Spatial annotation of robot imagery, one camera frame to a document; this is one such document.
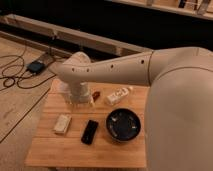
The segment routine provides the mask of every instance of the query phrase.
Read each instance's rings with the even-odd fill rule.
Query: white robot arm
[[[176,48],[96,63],[79,52],[58,75],[76,103],[90,100],[86,82],[151,86],[145,107],[148,170],[213,170],[212,52]]]

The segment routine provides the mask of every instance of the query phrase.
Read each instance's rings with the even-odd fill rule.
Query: cable
[[[16,79],[29,79],[31,77],[33,77],[33,74],[30,75],[29,77],[6,76],[6,77],[2,77],[0,79],[4,79],[3,86],[5,88],[10,88],[10,87],[12,87],[16,84]]]
[[[24,73],[21,75],[21,77],[18,78],[18,81],[16,82],[17,87],[20,88],[20,89],[33,89],[33,88],[36,88],[36,87],[38,87],[38,86],[44,84],[45,82],[47,82],[48,80],[50,80],[51,78],[54,78],[54,77],[56,76],[56,74],[54,73],[54,75],[48,77],[47,79],[43,80],[42,82],[40,82],[40,83],[38,83],[38,84],[36,84],[36,85],[29,86],[29,87],[24,87],[24,86],[20,85],[20,83],[21,83],[21,81],[26,80],[26,79],[23,77],[25,73],[26,73],[26,72],[24,72]]]
[[[7,64],[4,64],[2,66],[0,66],[0,69],[3,69],[1,71],[1,75],[2,77],[0,77],[1,80],[3,81],[3,88],[0,89],[0,91],[6,90],[10,87],[12,87],[13,85],[15,85],[16,82],[16,78],[19,78],[17,75],[20,74],[22,72],[22,70],[24,69],[24,65],[25,65],[25,61],[24,61],[24,54],[26,53],[27,50],[27,46],[25,45],[24,51],[21,53],[21,55],[5,55],[5,56],[1,56],[0,58],[11,58],[11,57],[16,57],[16,59],[8,62]],[[20,65],[11,65],[12,63],[18,61],[19,59],[21,59],[21,64]],[[18,70],[16,73],[14,73],[13,75],[6,75],[5,72],[8,69],[11,69],[13,67],[21,67],[20,70]]]

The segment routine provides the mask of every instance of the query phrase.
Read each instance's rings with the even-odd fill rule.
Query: wooden tabletop
[[[148,88],[134,86],[134,90],[119,104],[111,107],[104,98],[125,85],[90,83],[91,91],[100,91],[95,106],[73,107],[67,91],[58,79],[52,83],[43,113],[26,158],[28,166],[92,167],[92,168],[145,168],[144,106]],[[140,118],[142,130],[133,140],[119,143],[107,132],[105,120],[116,108],[128,108]],[[70,114],[71,124],[66,135],[56,135],[54,124],[60,114]],[[89,119],[99,122],[91,145],[81,142],[81,136]]]

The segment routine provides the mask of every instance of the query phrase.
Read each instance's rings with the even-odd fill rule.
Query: black plate
[[[106,119],[106,127],[110,135],[118,141],[131,140],[141,130],[140,119],[129,109],[112,111]]]

